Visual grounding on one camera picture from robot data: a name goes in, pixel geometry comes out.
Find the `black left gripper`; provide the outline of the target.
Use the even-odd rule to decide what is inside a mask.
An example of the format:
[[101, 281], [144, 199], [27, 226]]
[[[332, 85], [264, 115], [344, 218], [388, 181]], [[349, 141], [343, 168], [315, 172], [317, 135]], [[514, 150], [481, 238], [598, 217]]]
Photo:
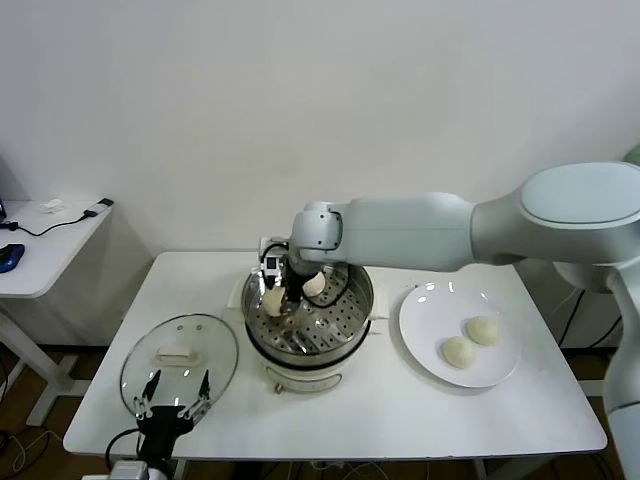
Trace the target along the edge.
[[183, 409], [171, 405], [151, 408], [160, 377], [160, 370], [153, 372], [142, 393], [133, 397], [137, 427], [143, 435], [138, 457], [144, 461], [169, 460], [177, 440], [194, 429], [191, 418], [203, 418], [210, 409], [209, 370], [203, 375], [196, 399]]

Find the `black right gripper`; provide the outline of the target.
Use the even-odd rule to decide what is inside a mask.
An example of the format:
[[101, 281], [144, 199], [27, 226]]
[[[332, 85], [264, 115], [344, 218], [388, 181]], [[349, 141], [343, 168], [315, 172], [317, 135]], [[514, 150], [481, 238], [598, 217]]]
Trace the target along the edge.
[[298, 274], [290, 264], [286, 264], [284, 270], [286, 300], [291, 303], [300, 303], [303, 297], [303, 287], [307, 281], [307, 276]]

